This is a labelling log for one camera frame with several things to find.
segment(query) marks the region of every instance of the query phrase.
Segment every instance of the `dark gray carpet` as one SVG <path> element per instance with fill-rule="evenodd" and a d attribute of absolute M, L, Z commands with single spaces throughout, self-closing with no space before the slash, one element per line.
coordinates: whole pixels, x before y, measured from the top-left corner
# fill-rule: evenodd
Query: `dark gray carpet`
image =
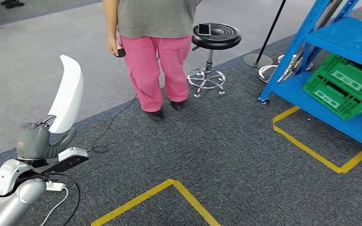
<path fill-rule="evenodd" d="M 362 10 L 354 13 L 362 18 Z M 266 54 L 275 59 L 289 41 L 270 44 Z M 169 178 L 179 180 L 223 226 L 362 226 L 362 162 L 347 174 L 328 169 L 272 130 L 272 118 L 292 105 L 277 97 L 269 105 L 260 104 L 256 99 L 264 84 L 256 69 L 242 57 L 216 69 L 227 76 L 223 96 L 213 90 L 200 99 L 191 97 L 180 112 L 166 102 L 166 119 L 159 123 L 149 121 L 137 103 L 115 119 L 98 143 L 109 152 L 91 153 L 89 161 L 67 172 L 82 190 L 70 226 L 89 225 Z M 89 149 L 127 105 L 78 123 L 73 146 Z M 362 149 L 304 112 L 278 126 L 337 165 Z M 0 154 L 0 165 L 13 156 L 13 150 Z M 69 186 L 70 199 L 47 226 L 60 226 L 75 204 L 75 187 L 62 181 Z M 21 225 L 39 225 L 63 195 L 44 195 Z M 207 224 L 169 187 L 106 225 Z"/>

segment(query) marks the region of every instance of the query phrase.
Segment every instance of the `remote controller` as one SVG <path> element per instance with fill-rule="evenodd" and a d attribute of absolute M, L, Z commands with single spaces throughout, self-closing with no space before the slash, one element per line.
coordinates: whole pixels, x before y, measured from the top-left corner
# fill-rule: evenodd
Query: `remote controller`
<path fill-rule="evenodd" d="M 118 39 L 117 39 L 117 52 L 118 52 L 118 55 L 117 56 L 115 55 L 115 57 L 122 58 L 125 56 L 125 50 L 118 42 Z"/>

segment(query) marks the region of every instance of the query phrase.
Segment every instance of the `pink pants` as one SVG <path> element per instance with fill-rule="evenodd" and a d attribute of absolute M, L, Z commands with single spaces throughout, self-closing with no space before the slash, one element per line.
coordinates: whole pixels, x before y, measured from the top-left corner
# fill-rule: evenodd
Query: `pink pants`
<path fill-rule="evenodd" d="M 145 112 L 160 110 L 163 96 L 159 85 L 160 68 L 165 74 L 165 94 L 174 102 L 188 97 L 188 84 L 183 62 L 188 55 L 191 36 L 183 38 L 136 39 L 120 36 L 124 57 L 132 86 L 137 93 L 141 108 Z"/>

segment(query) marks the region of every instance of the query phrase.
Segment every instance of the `pole base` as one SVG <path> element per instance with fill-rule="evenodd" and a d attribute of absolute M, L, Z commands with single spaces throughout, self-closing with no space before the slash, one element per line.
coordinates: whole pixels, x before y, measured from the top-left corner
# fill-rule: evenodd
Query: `pole base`
<path fill-rule="evenodd" d="M 263 66 L 272 65 L 272 63 L 273 63 L 272 59 L 266 55 L 262 55 L 260 60 L 258 62 L 256 62 L 258 57 L 259 57 L 258 53 L 247 54 L 243 57 L 243 61 L 248 66 L 254 67 L 254 68 L 262 68 Z"/>

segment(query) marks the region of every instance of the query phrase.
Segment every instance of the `gray t-shirt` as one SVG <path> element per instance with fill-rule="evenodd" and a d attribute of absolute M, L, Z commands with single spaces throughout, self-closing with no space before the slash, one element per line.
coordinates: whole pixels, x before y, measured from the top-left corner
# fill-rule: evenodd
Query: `gray t-shirt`
<path fill-rule="evenodd" d="M 118 31 L 128 38 L 180 38 L 192 32 L 197 0 L 119 0 Z"/>

